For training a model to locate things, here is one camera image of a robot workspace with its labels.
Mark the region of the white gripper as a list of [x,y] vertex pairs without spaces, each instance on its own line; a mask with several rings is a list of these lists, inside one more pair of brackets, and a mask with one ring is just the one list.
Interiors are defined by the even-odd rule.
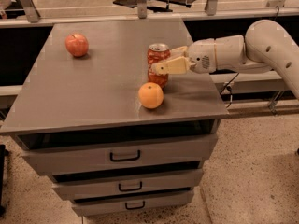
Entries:
[[154,63],[151,71],[156,75],[185,74],[190,69],[195,73],[213,73],[216,71],[215,40],[205,39],[170,50],[171,59]]

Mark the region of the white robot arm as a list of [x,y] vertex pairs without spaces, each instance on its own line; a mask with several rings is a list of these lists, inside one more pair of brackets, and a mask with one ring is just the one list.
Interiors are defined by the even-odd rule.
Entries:
[[198,40],[170,50],[170,56],[149,69],[155,75],[198,74],[230,70],[264,73],[275,70],[299,99],[299,47],[289,33],[271,20],[254,22],[244,35]]

